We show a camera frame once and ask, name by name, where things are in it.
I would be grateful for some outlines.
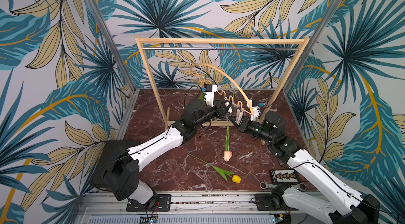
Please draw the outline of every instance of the marble table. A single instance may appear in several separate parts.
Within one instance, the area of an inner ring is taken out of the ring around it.
[[[183,113],[185,92],[186,90],[159,90],[165,110],[170,107],[169,120],[177,120]],[[190,90],[186,103],[195,98],[197,93],[197,90]],[[265,104],[270,100],[272,93],[272,90],[246,91],[247,96]],[[282,92],[279,98],[272,108],[282,112],[282,118],[286,121],[286,135],[295,139],[301,146],[305,146]],[[244,100],[240,93],[236,93],[235,99]],[[165,126],[153,91],[140,90],[124,140],[139,140],[143,143],[164,130]],[[228,162],[223,159],[226,127],[211,126],[206,131],[199,128],[193,139],[169,150],[145,167],[140,173],[140,179],[154,190],[261,190],[260,182],[271,183],[269,170],[283,168],[266,146],[261,145],[260,140],[254,141],[250,135],[238,132],[234,126],[230,126],[229,132],[230,150],[233,155]],[[242,182],[234,183],[230,179],[226,182],[212,167],[189,154],[234,172],[242,178]],[[305,178],[302,181],[308,190],[316,190]]]

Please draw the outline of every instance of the tropical leaf wallpaper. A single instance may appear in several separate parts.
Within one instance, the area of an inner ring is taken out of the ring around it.
[[[405,0],[343,0],[288,93],[312,156],[405,223]]]
[[[1,0],[0,46],[0,223],[71,223],[132,93],[84,0]]]
[[[109,7],[100,5],[104,18],[120,50],[134,84],[150,88],[134,38],[301,38],[317,26],[330,0],[114,0]],[[345,0],[347,4],[358,0]],[[349,12],[346,5],[339,8],[342,15]],[[219,44],[218,47],[235,46]],[[283,47],[256,45],[255,47]],[[187,88],[198,81],[197,74],[222,88],[230,82],[210,68],[195,68],[205,62],[220,66],[246,88],[270,87],[281,78],[294,51],[147,51],[149,64],[161,88]]]

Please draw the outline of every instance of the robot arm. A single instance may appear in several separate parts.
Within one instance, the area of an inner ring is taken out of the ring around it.
[[[225,103],[223,100],[211,106],[194,99],[168,130],[138,146],[115,149],[114,154],[109,156],[110,164],[102,170],[102,176],[116,199],[134,199],[146,209],[151,209],[155,205],[155,193],[139,180],[139,172],[165,152],[189,141],[197,133],[198,126],[215,117],[223,118],[231,106]]]
[[[282,184],[272,194],[278,195],[287,206],[302,210],[328,224],[377,224],[379,201],[370,194],[363,197],[360,192],[340,181],[295,140],[286,136],[286,123],[280,116],[270,111],[266,113],[263,124],[245,116],[240,124],[234,121],[234,117],[229,117],[229,120],[238,131],[266,141],[274,156],[303,175],[329,202]]]

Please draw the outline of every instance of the metal hanging rod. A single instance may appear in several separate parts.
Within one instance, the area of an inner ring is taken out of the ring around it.
[[[233,47],[143,47],[144,50],[299,50],[291,47],[233,48]]]

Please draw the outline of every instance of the green stem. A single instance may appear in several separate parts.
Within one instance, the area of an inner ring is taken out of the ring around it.
[[[192,157],[194,157],[194,158],[196,158],[196,159],[198,159],[198,160],[200,160],[200,161],[202,161],[202,162],[204,162],[204,163],[206,163],[206,164],[208,164],[209,166],[212,166],[211,164],[209,164],[208,162],[206,162],[206,161],[204,161],[204,160],[198,158],[197,156],[193,156],[192,154],[188,154],[188,155],[189,155],[189,156],[192,156]]]

